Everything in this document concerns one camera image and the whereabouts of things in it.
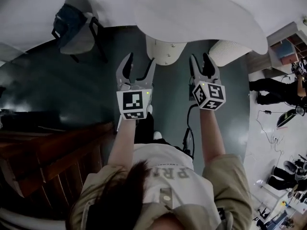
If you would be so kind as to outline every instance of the black and white marker cube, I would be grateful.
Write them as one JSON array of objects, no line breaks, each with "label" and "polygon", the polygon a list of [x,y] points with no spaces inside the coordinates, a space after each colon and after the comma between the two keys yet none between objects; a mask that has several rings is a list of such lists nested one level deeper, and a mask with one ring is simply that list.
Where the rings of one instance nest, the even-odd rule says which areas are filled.
[{"label": "black and white marker cube", "polygon": [[199,81],[193,95],[200,109],[217,110],[226,102],[225,87]]},{"label": "black and white marker cube", "polygon": [[152,90],[117,91],[119,112],[124,119],[144,119],[150,105]]}]

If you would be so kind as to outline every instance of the electrical cord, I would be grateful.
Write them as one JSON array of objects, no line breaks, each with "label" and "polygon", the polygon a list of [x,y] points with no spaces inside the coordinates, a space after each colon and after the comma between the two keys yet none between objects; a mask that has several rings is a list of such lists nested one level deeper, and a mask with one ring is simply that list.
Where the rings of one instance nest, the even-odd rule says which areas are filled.
[{"label": "electrical cord", "polygon": [[276,163],[276,166],[277,166],[278,163],[279,163],[280,157],[281,157],[282,155],[284,155],[284,150],[276,150],[276,146],[279,145],[279,144],[281,143],[281,141],[283,140],[284,137],[283,137],[280,141],[278,141],[278,139],[275,139],[274,141],[272,141],[272,136],[273,136],[273,133],[272,133],[272,135],[271,135],[271,140],[269,139],[268,133],[263,129],[263,126],[262,126],[261,122],[258,120],[258,118],[259,118],[259,113],[260,113],[260,112],[263,112],[263,113],[266,113],[266,114],[270,114],[270,115],[271,115],[272,113],[284,113],[284,112],[271,112],[271,111],[268,111],[268,110],[265,110],[265,111],[259,110],[259,111],[258,111],[258,115],[257,115],[257,119],[256,119],[256,121],[260,124],[261,129],[262,129],[263,132],[265,133],[265,135],[266,135],[266,137],[267,137],[267,139],[268,139],[268,142],[269,142],[270,145],[271,145],[271,149],[272,149],[272,145],[274,144],[274,151],[280,153],[280,154],[279,154],[279,158],[278,158],[277,163]]},{"label": "electrical cord", "polygon": [[194,134],[193,134],[192,128],[191,128],[191,126],[189,125],[189,117],[190,117],[190,112],[191,112],[191,110],[192,110],[194,107],[196,107],[196,106],[198,106],[198,105],[197,105],[197,104],[193,104],[192,106],[190,106],[189,111],[188,111],[188,115],[187,115],[187,126],[188,126],[188,129],[189,129],[190,133],[191,133],[192,141],[193,141],[192,159],[194,159],[195,142],[194,142]]},{"label": "electrical cord", "polygon": [[287,102],[284,102],[286,105],[288,105],[289,107],[295,107],[294,105],[289,105]]}]

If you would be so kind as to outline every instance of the chair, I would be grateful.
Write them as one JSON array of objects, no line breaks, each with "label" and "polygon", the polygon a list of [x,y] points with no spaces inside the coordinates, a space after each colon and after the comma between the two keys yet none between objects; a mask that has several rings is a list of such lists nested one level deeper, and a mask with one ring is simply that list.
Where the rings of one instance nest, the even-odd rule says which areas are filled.
[{"label": "chair", "polygon": [[[107,57],[97,36],[98,28],[102,29],[104,27],[98,21],[98,13],[94,8],[93,0],[65,0],[65,4],[80,10],[87,18],[87,21],[77,35],[60,48],[60,53],[70,55],[78,63],[79,60],[75,55],[89,52],[96,44],[103,61],[107,63]],[[59,39],[55,29],[53,29],[52,35]]]}]

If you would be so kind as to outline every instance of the button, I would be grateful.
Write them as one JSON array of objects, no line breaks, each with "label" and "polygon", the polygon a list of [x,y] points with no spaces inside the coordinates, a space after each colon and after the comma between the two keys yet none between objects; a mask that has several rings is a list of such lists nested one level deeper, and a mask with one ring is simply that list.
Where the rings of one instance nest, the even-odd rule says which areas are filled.
[{"label": "button", "polygon": [[170,198],[169,196],[164,196],[163,199],[164,199],[165,201],[171,200],[171,198]]}]

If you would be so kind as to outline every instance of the black pants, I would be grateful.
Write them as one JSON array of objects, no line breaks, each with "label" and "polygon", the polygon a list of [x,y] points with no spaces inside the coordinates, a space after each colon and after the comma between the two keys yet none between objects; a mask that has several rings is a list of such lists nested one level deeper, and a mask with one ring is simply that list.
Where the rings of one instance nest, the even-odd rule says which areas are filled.
[{"label": "black pants", "polygon": [[153,116],[148,113],[145,119],[140,119],[135,128],[134,144],[159,143],[170,145],[164,139],[154,140],[154,120]]},{"label": "black pants", "polygon": [[274,187],[276,190],[284,190],[287,188],[293,188],[297,185],[294,174],[289,174],[287,171],[284,171],[280,168],[275,168],[273,175],[281,178],[282,180],[278,180],[275,177],[271,176],[268,181],[268,184],[271,187]]},{"label": "black pants", "polygon": [[257,103],[261,105],[270,105],[280,102],[287,102],[290,105],[297,105],[300,97],[297,95],[297,83],[282,83],[274,79],[260,79],[249,82],[251,91],[267,91],[267,95],[259,95]]}]

